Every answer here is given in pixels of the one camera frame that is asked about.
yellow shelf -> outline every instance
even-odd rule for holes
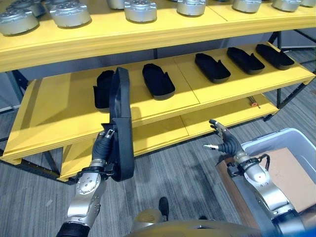
[[[146,63],[154,62],[168,71],[176,92],[168,100],[156,101],[142,76]],[[95,138],[109,122],[109,113],[94,107],[93,85],[104,70],[117,66],[68,73],[41,80],[28,86],[16,116],[2,159],[13,160],[54,148]],[[162,120],[163,113],[198,104],[172,58],[122,65],[130,76],[130,107],[133,126]]]
[[[222,84],[210,83],[207,77],[195,64],[195,53],[174,57],[174,61],[190,85],[190,88],[202,104],[208,106],[233,101],[246,96],[281,88],[291,84],[304,82],[309,83],[315,76],[298,63],[289,70],[281,71],[274,68],[264,60],[255,50],[256,44],[238,46],[247,53],[255,56],[265,65],[264,70],[256,75],[244,73],[227,56],[226,48],[203,52],[212,56],[215,60],[221,60],[231,72],[228,81]]]
[[[240,47],[253,52],[255,45]],[[129,70],[132,126],[180,116],[299,82],[308,83],[314,74],[299,64],[286,71],[266,65],[262,73],[247,75],[226,56],[226,49],[206,52],[221,59],[231,71],[223,84],[212,84],[194,63],[195,54],[121,65]],[[146,63],[168,71],[176,93],[164,101],[152,99],[142,76]],[[19,158],[95,138],[109,114],[94,108],[92,86],[104,70],[117,66],[53,76],[32,81],[16,116],[1,159],[19,163]]]
[[[13,0],[0,2],[3,11]],[[227,3],[210,0],[200,17],[176,12],[176,2],[157,0],[158,18],[148,24],[126,21],[122,10],[111,10],[104,0],[82,0],[92,22],[75,29],[58,28],[50,15],[24,35],[0,35],[0,72],[92,56],[130,52],[228,37],[315,27],[315,8],[294,13],[262,3],[258,13],[231,10]]]
[[[208,7],[219,14],[227,21],[239,21],[243,22],[245,20],[266,20],[266,19],[276,19],[283,20],[286,18],[290,21],[295,21],[297,18],[301,18],[308,15],[315,15],[316,8],[299,6],[295,12],[285,12],[280,11],[272,7],[272,0],[264,1],[261,3],[259,10],[256,13],[242,13],[232,9],[233,0],[220,2],[217,0],[208,1]]]
[[[231,126],[278,111],[263,95],[255,95],[255,99],[260,104],[260,109],[251,107],[248,99],[243,98],[133,128],[134,155],[138,156],[209,133],[213,131],[209,126],[209,119],[216,119],[225,126]],[[93,139],[89,139],[64,148],[60,180],[66,181],[82,168],[89,166],[92,144]]]

silver metal part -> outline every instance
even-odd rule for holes
[[[125,0],[107,0],[109,8],[124,9]]]
[[[237,163],[249,159],[250,157],[245,152],[238,152],[234,156]],[[244,173],[244,177],[246,185],[254,193],[258,203],[270,219],[294,209],[285,194],[270,180],[268,171],[259,164],[248,168]]]
[[[14,1],[7,10],[24,9],[30,10],[34,16],[38,17],[45,13],[45,8],[41,4],[40,0],[18,0]]]
[[[127,20],[148,22],[157,19],[156,3],[149,0],[130,0],[124,3],[124,12]]]
[[[63,2],[67,2],[69,0],[46,0],[45,5],[48,10],[51,10],[54,6],[57,6],[58,4],[61,4]]]
[[[30,10],[13,9],[0,14],[0,32],[15,35],[35,28],[39,21]]]
[[[111,138],[111,137],[113,137],[114,133],[115,133],[115,131],[113,129],[109,129],[107,134],[105,134],[105,137]]]
[[[65,222],[80,223],[92,228],[100,211],[100,198],[106,188],[106,180],[98,173],[84,173],[76,186],[76,195],[69,206]]]
[[[204,144],[203,147],[210,150],[218,150],[218,145]]]
[[[272,6],[281,11],[296,11],[299,5],[301,4],[301,0],[274,0]]]
[[[177,12],[188,16],[200,16],[204,13],[206,0],[178,0]]]
[[[78,1],[68,1],[54,6],[50,15],[57,26],[80,26],[91,21],[87,6]]]
[[[313,7],[316,5],[316,0],[302,0],[301,6]]]
[[[259,10],[261,0],[234,0],[232,8],[237,11],[255,13]]]

plastic storage bin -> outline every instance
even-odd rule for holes
[[[300,165],[316,183],[316,147],[295,128],[285,128],[243,143],[242,148],[250,156],[287,147]]]

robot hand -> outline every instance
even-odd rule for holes
[[[213,119],[211,119],[209,123],[211,124],[211,127],[218,132],[218,135],[223,139],[224,143],[220,145],[208,144],[203,145],[203,147],[211,150],[218,150],[232,156],[235,156],[238,152],[243,151],[240,142],[234,135],[231,134],[231,132],[228,131],[227,128],[225,128],[225,126]]]

cardboard box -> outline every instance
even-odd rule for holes
[[[316,185],[288,148],[265,153],[271,160],[271,180],[284,192],[296,211],[301,212],[315,205]],[[264,159],[260,165],[264,167],[265,163]]]

